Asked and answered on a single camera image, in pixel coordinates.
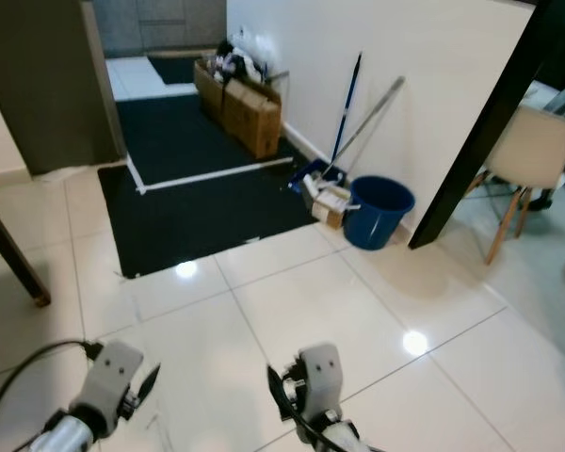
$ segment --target blue mop handle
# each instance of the blue mop handle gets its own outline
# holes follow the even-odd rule
[[[358,61],[356,61],[356,66],[354,66],[354,74],[351,76],[351,83],[349,84],[349,93],[347,94],[346,106],[343,109],[343,118],[341,118],[341,124],[339,124],[339,132],[337,132],[337,139],[335,141],[335,148],[332,150],[332,159],[334,160],[337,156],[337,151],[339,150],[339,145],[341,144],[341,135],[343,135],[343,129],[346,126],[347,113],[349,111],[349,104],[351,103],[351,96],[354,94],[354,87],[356,86],[356,79],[358,78],[358,72],[360,71],[360,60],[362,59],[362,52],[358,55]]]

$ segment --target brown door frame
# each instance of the brown door frame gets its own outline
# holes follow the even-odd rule
[[[502,134],[565,25],[565,0],[540,0],[454,164],[419,223],[409,246],[437,238]]]

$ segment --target grey cabinet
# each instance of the grey cabinet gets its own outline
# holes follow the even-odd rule
[[[107,57],[216,45],[226,36],[226,0],[94,0]]]

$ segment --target wooden chair leg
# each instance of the wooden chair leg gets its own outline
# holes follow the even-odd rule
[[[467,188],[467,191],[464,193],[464,196],[467,196],[469,193],[471,193],[473,190],[475,190],[478,186],[483,184],[483,182],[488,178],[489,175],[490,175],[490,172],[485,169],[483,172],[480,172],[477,176],[475,176],[475,179],[473,180],[473,182]]]
[[[490,251],[488,252],[488,256],[486,257],[486,265],[492,263],[493,258],[496,256],[498,250],[500,250],[500,245],[505,238],[505,234],[507,233],[507,229],[509,228],[510,221],[512,217],[515,215],[515,211],[517,210],[517,204],[519,203],[519,199],[521,198],[523,191],[518,188],[515,191],[515,194],[512,196],[512,200],[510,200],[510,206],[508,207],[507,213],[502,218],[500,223],[500,227],[498,228],[498,232],[496,233],[496,237],[493,240],[492,246],[490,247]]]
[[[517,223],[517,230],[515,231],[515,238],[519,238],[521,232],[524,229],[525,217],[527,217],[527,209],[529,208],[529,202],[531,201],[531,188],[526,188],[521,197],[523,203],[521,205],[521,215],[519,216],[519,222]]]

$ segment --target white tape line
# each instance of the white tape line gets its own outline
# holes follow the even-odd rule
[[[160,182],[158,184],[142,186],[142,188],[144,188],[145,191],[149,191],[149,190],[158,190],[161,188],[169,188],[171,186],[183,186],[185,184],[192,184],[194,182],[200,182],[200,181],[208,181],[209,179],[217,179],[218,177],[225,177],[225,176],[230,176],[232,174],[238,174],[241,172],[260,170],[261,168],[273,167],[275,165],[282,165],[284,163],[291,163],[291,162],[293,162],[293,157],[279,158],[278,160],[272,160],[270,162],[254,163],[252,165],[246,165],[244,167],[236,167],[230,169],[223,169],[221,171],[206,172],[205,174],[199,174],[196,176],[189,176],[189,177],[183,177],[182,179],[175,179],[173,181]]]
[[[141,195],[144,195],[147,192],[147,188],[142,182],[142,178],[140,177],[140,173],[134,166],[134,162],[132,161],[132,157],[128,154],[127,158],[127,166],[130,170],[130,174],[132,174],[132,179],[134,179],[134,183],[136,184],[136,190],[140,192]]]

